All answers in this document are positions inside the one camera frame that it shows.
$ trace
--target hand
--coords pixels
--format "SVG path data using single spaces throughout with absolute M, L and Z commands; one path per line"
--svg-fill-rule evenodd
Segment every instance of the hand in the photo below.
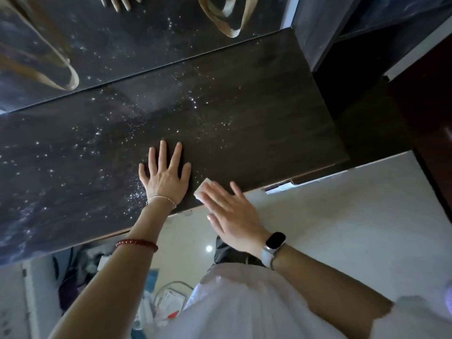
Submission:
M 100 0 L 102 1 L 102 4 L 104 5 L 104 7 L 107 7 L 108 2 L 107 0 Z M 114 9 L 116 9 L 116 12 L 120 12 L 121 11 L 121 4 L 119 3 L 118 0 L 110 0 L 111 3 L 113 4 Z M 124 7 L 126 8 L 126 10 L 129 12 L 132 9 L 132 6 L 130 5 L 129 0 L 121 0 L 122 4 L 124 5 Z
M 149 149 L 149 173 L 150 177 L 146 175 L 144 164 L 140 163 L 138 175 L 140 181 L 146 189 L 147 198 L 156 195 L 170 198 L 176 205 L 178 205 L 185 196 L 189 187 L 189 178 L 191 172 L 191 164 L 185 163 L 182 168 L 182 173 L 179 178 L 178 168 L 180 163 L 180 155 L 182 153 L 182 143 L 177 143 L 174 149 L 173 156 L 170 161 L 170 166 L 166 164 L 166 142 L 160 142 L 159 152 L 159 167 L 155 162 L 155 148 Z
M 204 185 L 201 201 L 212 212 L 207 218 L 226 244 L 260 259 L 270 232 L 262 226 L 256 209 L 237 184 L 231 182 L 230 187 L 235 196 L 217 182 L 212 182 L 212 186 L 207 183 Z

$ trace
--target bracelet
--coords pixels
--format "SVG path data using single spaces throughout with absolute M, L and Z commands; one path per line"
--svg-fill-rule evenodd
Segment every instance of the bracelet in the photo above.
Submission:
M 115 249 L 122 244 L 135 244 L 135 245 L 141 245 L 141 246 L 147 246 L 150 247 L 151 249 L 153 249 L 154 253 L 157 252 L 157 250 L 159 249 L 159 247 L 154 244 L 152 241 L 147 241 L 147 240 L 143 240 L 143 239 L 123 239 L 120 240 L 116 243 L 115 245 Z
M 176 202 L 174 202 L 172 199 L 167 198 L 166 196 L 161 196 L 161 195 L 154 195 L 154 196 L 151 196 L 149 199 L 147 199 L 147 204 L 149 204 L 149 202 L 150 202 L 150 200 L 151 200 L 152 198 L 164 198 L 164 199 L 166 199 L 166 200 L 168 200 L 168 201 L 171 201 L 171 203 L 174 205 L 173 209 L 175 209 L 176 206 L 177 206 L 177 205 L 176 205 Z

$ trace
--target shirt sleeve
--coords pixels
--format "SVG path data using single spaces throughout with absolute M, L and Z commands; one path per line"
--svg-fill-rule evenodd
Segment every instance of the shirt sleeve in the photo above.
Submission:
M 451 338 L 452 322 L 431 311 L 420 296 L 401 297 L 391 312 L 374 321 L 370 339 Z

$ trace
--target finger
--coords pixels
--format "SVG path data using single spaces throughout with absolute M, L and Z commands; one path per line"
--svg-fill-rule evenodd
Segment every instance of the finger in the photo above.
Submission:
M 220 193 L 228 202 L 230 201 L 232 195 L 227 192 L 218 182 L 212 182 L 212 188 Z
M 239 188 L 239 186 L 237 185 L 237 183 L 235 183 L 234 181 L 232 181 L 230 183 L 230 188 L 232 189 L 232 191 L 234 192 L 235 196 L 237 196 L 239 199 L 243 200 L 247 200 L 245 195 L 242 193 L 242 190 Z
M 229 208 L 229 202 L 220 194 L 216 189 L 214 189 L 208 183 L 204 184 L 204 192 L 210 196 L 210 198 L 219 204 L 222 208 Z
M 178 142 L 176 144 L 176 148 L 174 149 L 173 156 L 171 157 L 171 160 L 169 162 L 170 166 L 168 167 L 168 170 L 175 170 L 177 172 L 181 154 L 182 154 L 182 143 Z
M 180 174 L 180 181 L 189 184 L 190 174 L 192 173 L 191 163 L 185 163 Z
M 132 9 L 129 0 L 121 0 L 126 10 L 129 12 Z
M 110 0 L 113 4 L 114 9 L 116 9 L 116 12 L 120 12 L 121 11 L 121 5 L 119 4 L 118 0 Z
M 155 148 L 149 148 L 149 156 L 147 161 L 147 166 L 149 167 L 149 172 L 151 176 L 155 176 L 157 174 L 157 163 L 155 162 Z
M 166 141 L 160 141 L 160 150 L 159 150 L 159 172 L 167 170 L 168 167 L 166 165 Z
M 144 186 L 147 186 L 149 182 L 149 178 L 146 176 L 146 171 L 144 169 L 144 164 L 140 163 L 138 166 L 138 176 L 140 178 L 140 181 L 143 183 Z
M 220 225 L 220 221 L 215 216 L 215 214 L 208 214 L 207 219 L 209 219 L 210 224 L 218 235 L 224 234 L 223 228 Z
M 218 205 L 215 201 L 213 201 L 209 195 L 205 192 L 201 192 L 199 194 L 199 197 L 201 199 L 201 202 L 207 207 L 208 210 L 210 210 L 215 216 L 223 216 L 225 215 L 226 211 Z
M 102 2 L 102 5 L 103 5 L 104 7 L 106 7 L 106 6 L 108 5 L 107 0 L 100 0 L 100 2 Z

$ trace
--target white cloth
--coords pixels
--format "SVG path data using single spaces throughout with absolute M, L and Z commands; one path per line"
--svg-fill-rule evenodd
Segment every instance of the white cloth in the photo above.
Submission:
M 397 302 L 374 322 L 371 339 L 452 338 L 452 323 L 433 314 L 419 297 Z M 158 338 L 344 339 L 309 311 L 304 298 L 278 273 L 255 265 L 213 266 L 184 310 Z

